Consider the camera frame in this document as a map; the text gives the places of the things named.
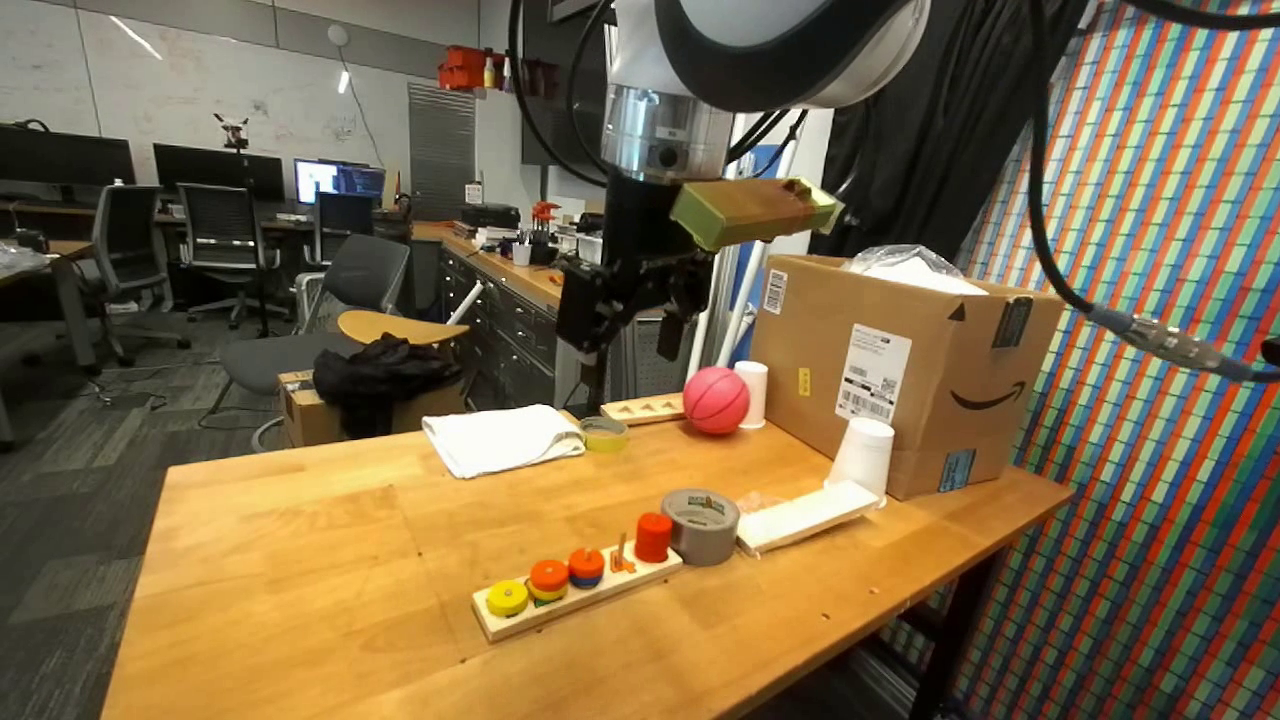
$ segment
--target desk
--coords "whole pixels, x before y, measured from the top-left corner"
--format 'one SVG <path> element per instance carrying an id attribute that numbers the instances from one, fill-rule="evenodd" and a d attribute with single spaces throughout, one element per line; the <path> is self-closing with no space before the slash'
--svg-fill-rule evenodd
<path id="1" fill-rule="evenodd" d="M 983 569 L 1069 501 L 1003 470 L 808 544 L 591 602 L 489 642 L 467 591 L 610 544 L 672 486 L 784 501 L 827 460 L 762 426 L 627 431 L 600 454 L 452 480 L 415 436 L 166 469 L 105 710 L 153 714 L 725 714 Z"/>
<path id="2" fill-rule="evenodd" d="M 83 318 L 83 300 L 81 300 L 81 279 L 77 279 L 77 259 L 88 254 L 88 245 L 83 238 L 49 238 L 49 254 L 45 264 L 37 266 L 25 266 L 25 271 L 0 271 L 0 284 L 12 279 L 12 277 L 29 277 L 29 271 L 53 271 L 57 279 L 57 302 L 65 310 L 65 325 L 67 325 L 67 344 L 77 350 L 77 362 L 83 371 L 97 371 L 97 350 L 90 350 L 90 334 L 88 334 L 88 318 Z M 0 445 L 12 445 L 12 419 L 7 419 L 7 407 L 4 407 L 4 395 L 0 395 Z"/>

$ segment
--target cardboard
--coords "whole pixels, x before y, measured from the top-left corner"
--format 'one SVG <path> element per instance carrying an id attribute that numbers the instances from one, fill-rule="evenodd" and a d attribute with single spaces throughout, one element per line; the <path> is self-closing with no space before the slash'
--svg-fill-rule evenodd
<path id="1" fill-rule="evenodd" d="M 420 431 L 424 415 L 446 415 L 446 412 L 463 412 L 463 388 L 444 384 L 431 388 L 409 403 L 394 407 L 394 431 Z M 281 371 L 281 412 L 282 412 L 282 436 L 304 448 L 304 445 L 334 445 L 347 441 L 340 412 L 331 403 L 319 399 L 319 390 L 312 388 L 312 371 Z"/>
<path id="2" fill-rule="evenodd" d="M 995 480 L 1063 302 L 995 284 L 987 296 L 911 289 L 841 264 L 768 259 L 752 344 L 768 362 L 768 419 L 836 454 L 841 412 L 888 412 L 888 495 L 901 501 Z"/>

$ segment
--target silver tape roll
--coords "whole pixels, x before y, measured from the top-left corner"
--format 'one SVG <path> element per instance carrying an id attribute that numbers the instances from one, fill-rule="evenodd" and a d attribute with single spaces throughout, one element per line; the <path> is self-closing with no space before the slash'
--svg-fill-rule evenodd
<path id="1" fill-rule="evenodd" d="M 738 514 L 733 501 L 685 486 L 665 495 L 665 511 L 674 523 L 674 551 L 685 564 L 706 569 L 733 556 Z"/>

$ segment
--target roll of tape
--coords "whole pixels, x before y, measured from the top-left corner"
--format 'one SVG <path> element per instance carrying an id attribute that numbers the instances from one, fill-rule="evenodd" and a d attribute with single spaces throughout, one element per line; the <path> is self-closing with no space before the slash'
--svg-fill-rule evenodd
<path id="1" fill-rule="evenodd" d="M 674 523 L 674 551 L 685 564 L 706 569 L 733 556 L 738 514 L 733 501 L 685 486 L 665 495 L 665 514 Z"/>

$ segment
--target pink ball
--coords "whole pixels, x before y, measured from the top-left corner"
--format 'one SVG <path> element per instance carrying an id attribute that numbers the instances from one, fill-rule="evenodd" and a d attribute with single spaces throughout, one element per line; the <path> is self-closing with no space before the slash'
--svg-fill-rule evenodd
<path id="1" fill-rule="evenodd" d="M 685 425 L 703 436 L 733 436 L 749 407 L 752 390 L 733 368 L 700 368 L 685 384 Z"/>

